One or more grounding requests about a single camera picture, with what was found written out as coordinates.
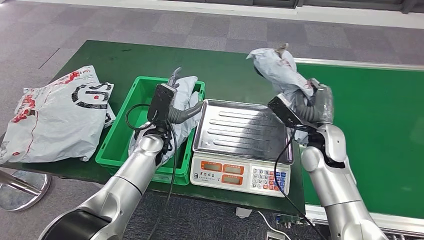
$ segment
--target black cable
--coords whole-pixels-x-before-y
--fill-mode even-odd
[[[175,134],[175,130],[173,128],[173,126],[171,125],[169,119],[166,120],[167,124],[169,125],[172,135],[173,135],[173,143],[174,143],[174,149],[175,152],[173,154],[174,158],[173,158],[173,171],[172,171],[172,178],[171,178],[171,186],[169,187],[169,191],[168,191],[168,196],[166,197],[166,202],[165,202],[165,207],[163,208],[162,212],[160,213],[159,217],[156,220],[156,223],[154,224],[153,229],[151,230],[150,235],[148,236],[147,240],[150,240],[153,237],[153,234],[155,234],[156,229],[159,226],[159,222],[161,221],[162,217],[164,216],[165,212],[167,211],[168,208],[168,204],[170,203],[170,198],[171,198],[171,192],[172,192],[172,187],[174,185],[174,179],[175,179],[175,171],[177,169],[177,163],[178,163],[178,155],[177,155],[177,136]]]
[[[299,212],[300,216],[306,220],[306,222],[315,230],[316,233],[319,234],[319,236],[321,237],[322,240],[327,240],[326,237],[324,237],[324,235],[312,224],[312,222],[305,216],[305,214],[303,214],[302,211],[299,210],[299,208],[295,205],[295,203],[289,198],[289,196],[287,196],[287,194],[283,191],[283,189],[281,189],[280,187],[280,183],[277,180],[277,164],[278,164],[278,160],[280,159],[280,157],[284,154],[284,152],[287,150],[287,148],[289,147],[289,145],[293,142],[293,139],[295,138],[295,133],[296,133],[296,128],[293,130],[293,133],[291,134],[290,140],[288,140],[287,144],[285,145],[285,147],[282,149],[281,153],[278,155],[277,159],[275,160],[275,164],[274,164],[274,181],[277,184],[277,187],[279,189],[280,192],[282,192],[282,194],[284,195],[284,197],[288,200],[288,202]]]
[[[158,114],[156,114],[153,117],[153,119],[151,120],[151,122],[147,126],[145,126],[145,127],[135,127],[135,126],[131,125],[130,121],[128,120],[128,117],[129,117],[131,111],[134,110],[135,108],[138,108],[138,107],[150,107],[150,105],[149,104],[144,104],[144,103],[138,103],[138,104],[135,104],[134,106],[130,107],[128,109],[128,111],[126,111],[125,122],[126,122],[126,124],[128,125],[128,127],[130,129],[132,129],[134,131],[143,131],[143,130],[146,130],[146,129],[150,128],[150,126],[152,126],[153,122],[157,119]]]

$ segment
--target digital weighing scale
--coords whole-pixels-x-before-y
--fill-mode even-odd
[[[275,160],[289,141],[287,128],[264,105],[205,100],[193,143],[190,182],[275,196],[289,194],[290,166]],[[281,162],[293,162],[293,146]]]

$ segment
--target plastic mailer bag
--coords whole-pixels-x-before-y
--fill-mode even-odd
[[[113,84],[84,66],[40,88],[25,88],[0,146],[0,164],[88,161],[104,126],[115,120],[108,104]]]
[[[279,49],[259,48],[251,51],[246,59],[253,64],[263,77],[270,81],[277,94],[282,93],[294,109],[295,92],[301,90],[306,98],[312,97],[311,84],[297,72],[293,56],[286,50],[288,44]]]

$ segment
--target green work surface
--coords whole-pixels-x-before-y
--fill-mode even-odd
[[[86,41],[75,55],[54,77],[57,79],[78,68],[93,65],[100,82],[114,84],[109,103],[115,114],[138,76],[168,78],[172,71],[181,66],[180,75],[197,76],[205,82],[205,98],[245,103],[265,104],[275,94],[271,85],[259,77],[251,60],[245,60],[246,54],[218,52],[127,43]],[[100,137],[104,141],[108,129]],[[50,163],[6,163],[3,167],[27,171],[48,173],[55,176],[105,183],[110,175],[95,161],[66,159]],[[299,159],[299,151],[294,151]],[[169,184],[152,182],[151,191],[167,192]],[[287,215],[298,213],[290,203],[279,197],[263,196],[224,189],[196,186],[174,185],[172,192],[189,198],[218,201],[247,208],[266,209]],[[302,171],[300,161],[291,168],[290,191],[288,195],[305,213]]]
[[[198,76],[206,83],[206,98],[265,104],[275,93],[266,80],[255,74],[252,61],[245,57],[242,53],[87,41],[57,77],[94,65],[101,81],[115,83],[110,99],[115,113],[137,76],[167,78],[177,66],[183,67],[183,75]],[[335,124],[346,136],[350,165],[368,210],[424,218],[424,163],[420,154],[424,147],[424,107],[419,97],[424,89],[424,72],[305,63],[298,63],[297,67],[306,78],[315,77],[332,87]],[[94,159],[7,166],[102,183],[109,177]],[[293,166],[295,177],[298,169],[299,161]],[[304,172],[302,177],[306,203],[319,205],[308,174]],[[302,182],[293,179],[290,197],[294,189],[302,188]],[[150,188],[166,191],[168,185],[152,183]],[[174,186],[174,192],[294,213],[286,201],[272,197],[205,190],[191,184]],[[300,203],[303,199],[294,200]]]
[[[424,219],[424,71],[298,64],[331,86],[334,124],[370,212]],[[305,201],[319,204],[303,173]]]

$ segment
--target scale control panel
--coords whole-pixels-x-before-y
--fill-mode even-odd
[[[191,162],[190,182],[211,188],[284,198],[289,194],[290,166],[274,163],[195,153]]]

